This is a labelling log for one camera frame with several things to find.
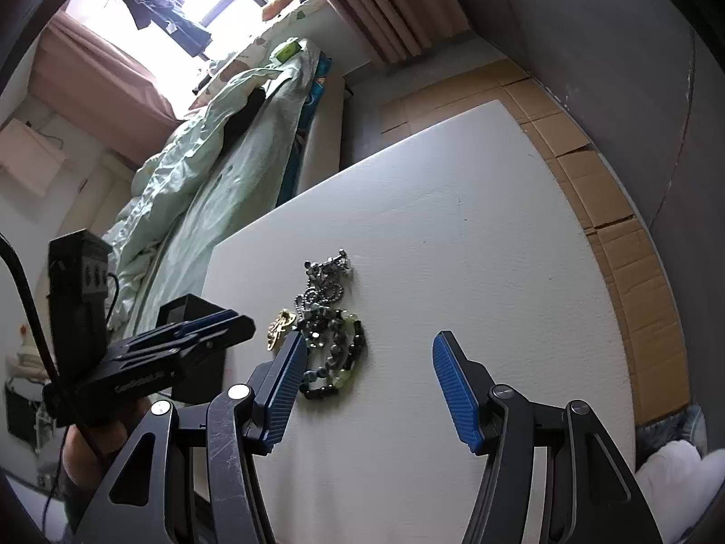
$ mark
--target gray wall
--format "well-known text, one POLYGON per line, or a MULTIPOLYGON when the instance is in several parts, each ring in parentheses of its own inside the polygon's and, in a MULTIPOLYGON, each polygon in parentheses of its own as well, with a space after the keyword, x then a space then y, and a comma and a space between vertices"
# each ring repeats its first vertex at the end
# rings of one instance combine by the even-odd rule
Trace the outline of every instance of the gray wall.
POLYGON ((632 196, 672 282, 710 445, 725 446, 722 71, 669 0, 460 1, 478 34, 561 100, 632 196))

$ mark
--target bed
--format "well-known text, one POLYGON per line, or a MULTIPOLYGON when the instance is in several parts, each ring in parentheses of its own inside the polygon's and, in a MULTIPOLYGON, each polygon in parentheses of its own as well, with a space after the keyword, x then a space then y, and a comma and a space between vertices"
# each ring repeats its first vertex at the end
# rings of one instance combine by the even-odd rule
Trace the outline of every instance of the bed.
POLYGON ((226 131, 213 135, 224 139, 216 155, 198 150, 205 131, 192 119, 175 133, 173 152, 169 145, 164 149, 175 154, 176 163, 164 167, 166 158, 155 155, 137 173, 131 202, 104 236, 113 247, 110 267, 121 282, 111 315, 115 336, 153 329, 160 306, 201 293, 217 243, 338 172, 344 82, 334 59, 311 41, 301 42, 303 51, 278 68, 277 76, 250 69, 213 97, 230 98, 230 85, 249 78, 244 96, 232 92, 238 105, 244 102, 233 115, 238 117, 265 91, 243 133, 233 141, 226 131), (173 203, 164 196, 169 188, 173 203))

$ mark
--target silver screw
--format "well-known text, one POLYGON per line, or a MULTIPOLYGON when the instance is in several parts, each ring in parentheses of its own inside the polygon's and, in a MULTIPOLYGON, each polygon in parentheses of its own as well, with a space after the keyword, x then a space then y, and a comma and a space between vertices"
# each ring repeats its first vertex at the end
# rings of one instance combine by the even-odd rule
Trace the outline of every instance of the silver screw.
POLYGON ((250 388, 245 384, 235 384, 227 391, 230 399, 239 401, 244 399, 251 392, 250 388))
POLYGON ((513 396, 513 388, 507 384, 497 384, 493 389, 493 393, 499 399, 510 399, 513 396))
POLYGON ((151 405, 151 412, 154 415, 166 415, 171 409, 171 403, 168 401, 157 401, 151 405))
POLYGON ((571 410, 577 415, 586 415, 591 409, 584 401, 577 400, 571 402, 571 410))

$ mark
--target hanging clothes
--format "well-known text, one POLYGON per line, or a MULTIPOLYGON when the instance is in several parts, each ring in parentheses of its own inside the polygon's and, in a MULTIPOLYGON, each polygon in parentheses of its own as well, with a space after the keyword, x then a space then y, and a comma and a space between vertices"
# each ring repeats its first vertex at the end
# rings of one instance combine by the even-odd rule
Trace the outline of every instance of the hanging clothes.
POLYGON ((204 26, 186 18, 181 11, 183 0, 122 0, 133 16, 136 28, 146 28, 153 21, 192 57, 202 53, 212 35, 204 26))

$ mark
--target gray floor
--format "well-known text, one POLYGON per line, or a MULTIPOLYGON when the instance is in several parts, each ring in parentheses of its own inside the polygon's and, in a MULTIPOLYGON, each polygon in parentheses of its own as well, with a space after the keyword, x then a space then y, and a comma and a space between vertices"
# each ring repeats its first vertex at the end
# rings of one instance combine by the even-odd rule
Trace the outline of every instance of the gray floor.
POLYGON ((381 150, 380 108, 442 79, 504 58, 485 40, 472 36, 391 74, 376 74, 350 87, 342 119, 340 167, 344 169, 381 150))

